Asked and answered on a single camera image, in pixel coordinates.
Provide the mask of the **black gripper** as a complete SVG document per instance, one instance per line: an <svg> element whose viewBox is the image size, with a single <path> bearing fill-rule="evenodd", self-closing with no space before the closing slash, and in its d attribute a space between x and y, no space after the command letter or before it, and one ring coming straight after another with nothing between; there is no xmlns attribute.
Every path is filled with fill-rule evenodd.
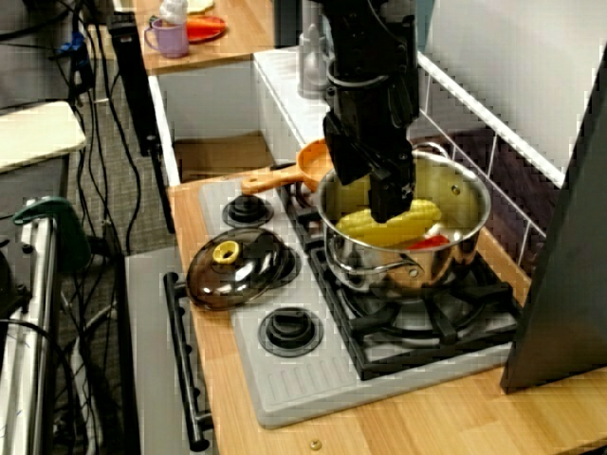
<svg viewBox="0 0 607 455"><path fill-rule="evenodd" d="M403 75L380 81L334 83L324 121L329 154L343 186L370 174L372 218L381 224L409 211L414 196L414 162L380 165L409 155L407 130L418 115L417 98Z"/></svg>

